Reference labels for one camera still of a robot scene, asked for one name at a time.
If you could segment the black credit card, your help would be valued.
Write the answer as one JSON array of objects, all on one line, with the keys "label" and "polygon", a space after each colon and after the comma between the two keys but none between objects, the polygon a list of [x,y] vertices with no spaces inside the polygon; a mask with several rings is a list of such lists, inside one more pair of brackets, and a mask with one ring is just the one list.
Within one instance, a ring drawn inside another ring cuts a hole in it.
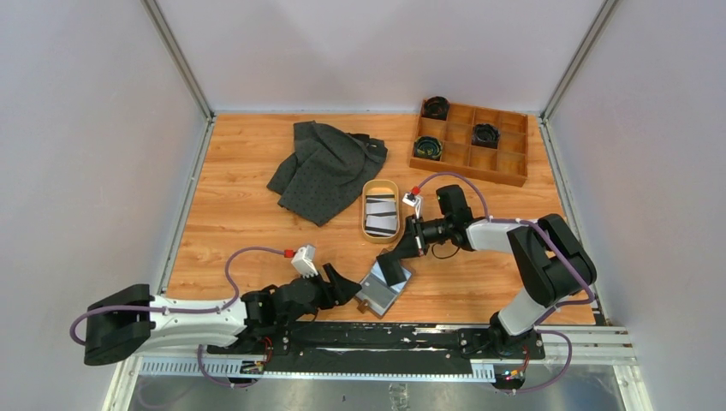
[{"label": "black credit card", "polygon": [[378,266],[389,287],[407,281],[406,274],[401,266],[400,259],[393,253],[382,253],[377,256]]}]

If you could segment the brown leather card holder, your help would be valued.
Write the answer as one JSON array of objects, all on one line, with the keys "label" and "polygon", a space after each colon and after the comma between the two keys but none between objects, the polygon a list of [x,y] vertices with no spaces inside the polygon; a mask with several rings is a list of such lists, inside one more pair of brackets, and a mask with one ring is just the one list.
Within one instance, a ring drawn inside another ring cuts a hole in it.
[{"label": "brown leather card holder", "polygon": [[378,319],[382,319],[393,307],[408,285],[414,274],[406,265],[400,263],[406,280],[394,286],[389,286],[379,263],[375,261],[369,272],[360,280],[361,290],[354,296],[358,301],[358,309],[363,313],[371,312]]}]

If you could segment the oval wooden card tray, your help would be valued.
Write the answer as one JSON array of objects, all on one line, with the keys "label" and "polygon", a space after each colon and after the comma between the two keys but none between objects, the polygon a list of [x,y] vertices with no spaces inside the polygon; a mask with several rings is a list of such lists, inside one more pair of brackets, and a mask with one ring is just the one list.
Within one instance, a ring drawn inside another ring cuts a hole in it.
[{"label": "oval wooden card tray", "polygon": [[[364,213],[365,213],[365,197],[367,195],[373,195],[373,194],[394,194],[396,199],[396,208],[398,212],[398,230],[396,234],[392,237],[375,237],[370,236],[364,232]],[[385,179],[376,179],[371,180],[367,182],[364,187],[362,188],[362,194],[360,196],[360,231],[363,235],[363,237],[371,242],[376,244],[389,244],[392,243],[394,240],[397,239],[399,234],[402,231],[402,223],[401,223],[401,207],[400,207],[400,190],[398,186],[390,180]]]}]

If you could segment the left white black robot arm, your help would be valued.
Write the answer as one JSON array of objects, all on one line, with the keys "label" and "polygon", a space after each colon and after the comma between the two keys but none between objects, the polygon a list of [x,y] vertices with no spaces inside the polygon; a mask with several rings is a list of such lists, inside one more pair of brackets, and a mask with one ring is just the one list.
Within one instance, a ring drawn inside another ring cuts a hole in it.
[{"label": "left white black robot arm", "polygon": [[149,349],[178,346],[235,347],[255,352],[262,339],[288,329],[304,315],[339,307],[362,289],[330,264],[312,277],[298,277],[282,286],[271,285],[230,300],[175,300],[152,295],[149,285],[137,283],[90,305],[72,324],[80,323],[87,366],[105,366]]}]

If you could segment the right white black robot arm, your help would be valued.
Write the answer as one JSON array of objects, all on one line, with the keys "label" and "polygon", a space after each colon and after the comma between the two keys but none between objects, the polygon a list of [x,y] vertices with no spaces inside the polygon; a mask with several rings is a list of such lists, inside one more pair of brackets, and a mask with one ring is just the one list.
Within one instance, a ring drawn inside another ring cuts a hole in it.
[{"label": "right white black robot arm", "polygon": [[437,190],[442,216],[426,221],[417,214],[405,220],[396,246],[377,257],[389,286],[405,279],[401,262],[424,256],[436,244],[450,242],[468,252],[509,253],[520,273],[522,288],[492,315],[484,345],[510,357],[523,341],[559,307],[589,305],[595,295],[596,268],[563,217],[538,219],[475,217],[458,185]]}]

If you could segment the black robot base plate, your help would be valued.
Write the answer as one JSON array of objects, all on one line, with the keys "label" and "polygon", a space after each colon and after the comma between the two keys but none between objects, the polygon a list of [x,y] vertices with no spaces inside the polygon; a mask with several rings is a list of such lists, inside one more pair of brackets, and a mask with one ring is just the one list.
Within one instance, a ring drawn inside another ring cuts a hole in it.
[{"label": "black robot base plate", "polygon": [[297,322],[267,337],[240,337],[227,348],[208,346],[221,356],[260,354],[268,372],[360,374],[467,374],[473,360],[542,360],[538,334],[504,347],[486,326],[438,328],[433,324]]}]

